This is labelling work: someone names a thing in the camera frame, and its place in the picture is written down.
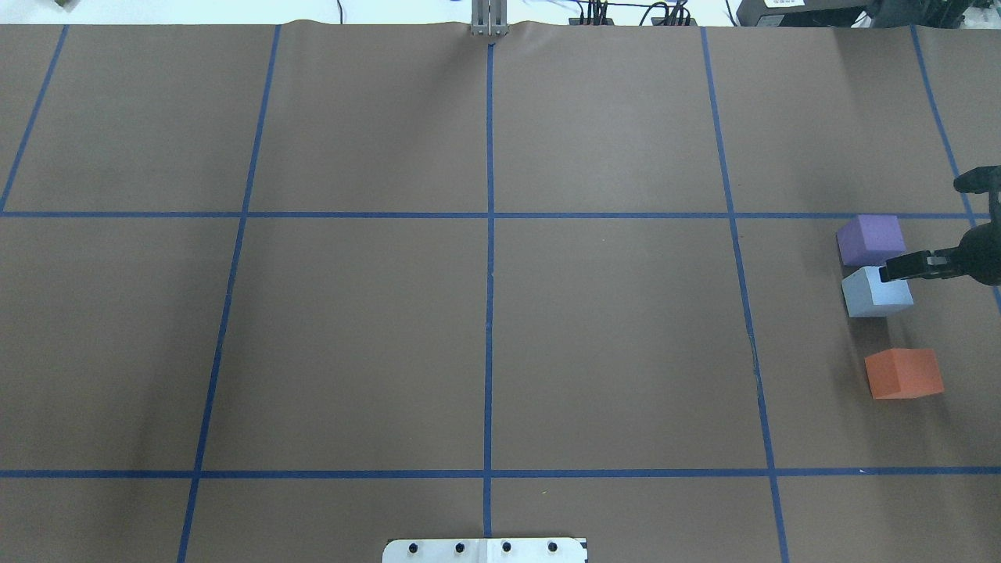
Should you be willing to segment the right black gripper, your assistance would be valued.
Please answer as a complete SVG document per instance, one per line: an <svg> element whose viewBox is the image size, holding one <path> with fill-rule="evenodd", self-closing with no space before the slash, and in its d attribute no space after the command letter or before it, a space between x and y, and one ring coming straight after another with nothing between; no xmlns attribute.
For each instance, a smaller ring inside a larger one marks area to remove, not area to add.
<svg viewBox="0 0 1001 563"><path fill-rule="evenodd" d="M969 229L960 239L955 252L953 249L942 249L940 252L921 250L894 257L879 267L880 282L884 284L908 279L949 279L958 275L987 286L1000 285L1000 235L996 222Z"/></svg>

